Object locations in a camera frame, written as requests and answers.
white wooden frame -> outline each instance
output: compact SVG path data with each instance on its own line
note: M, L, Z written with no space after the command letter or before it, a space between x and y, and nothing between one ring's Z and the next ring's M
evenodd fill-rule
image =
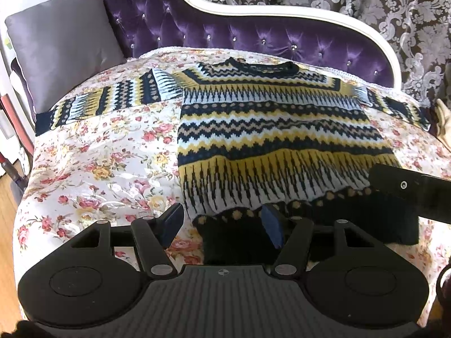
M390 44L375 29L364 22L329 10L316 9L303 6L280 6L280 5L223 5L206 0L184 0L195 9L216 15L243 16L243 15L272 15L272 16L294 16L300 18L316 19L338 24L353 29L358 33L373 40L387 57L393 71L393 87L401 89L401 67L398 57Z

wooden floor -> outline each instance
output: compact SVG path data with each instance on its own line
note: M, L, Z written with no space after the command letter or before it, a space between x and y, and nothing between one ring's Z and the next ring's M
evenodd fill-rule
M12 332L21 319L13 268L13 224L17 204L11 194L11 179L0 177L0 332Z

gray pillow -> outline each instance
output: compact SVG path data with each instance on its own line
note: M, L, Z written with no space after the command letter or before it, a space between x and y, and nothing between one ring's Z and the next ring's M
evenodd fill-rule
M49 0L5 23L36 113L96 73L126 62L103 0Z

silver screw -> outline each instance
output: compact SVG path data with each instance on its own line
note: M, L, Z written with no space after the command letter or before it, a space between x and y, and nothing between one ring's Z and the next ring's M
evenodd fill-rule
M297 271L296 267L291 264L279 264L276 268L274 268L274 270L281 276L289 276L295 274Z
M165 276L172 272L172 267L167 264L157 264L150 268L150 272L156 276Z

black robotic mount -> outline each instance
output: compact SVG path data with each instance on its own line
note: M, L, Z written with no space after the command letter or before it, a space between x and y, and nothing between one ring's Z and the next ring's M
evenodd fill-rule
M405 191L422 176L400 170L409 172L375 166L370 181L384 189L399 175ZM177 273L164 249L183 218L175 204L130 226L97 221L22 277L26 316L58 338L402 338L419 329L423 274L346 220L324 227L265 205L262 223L281 248L274 265L185 265ZM312 239L324 235L334 255L306 271ZM115 246L133 246L140 271L114 257Z

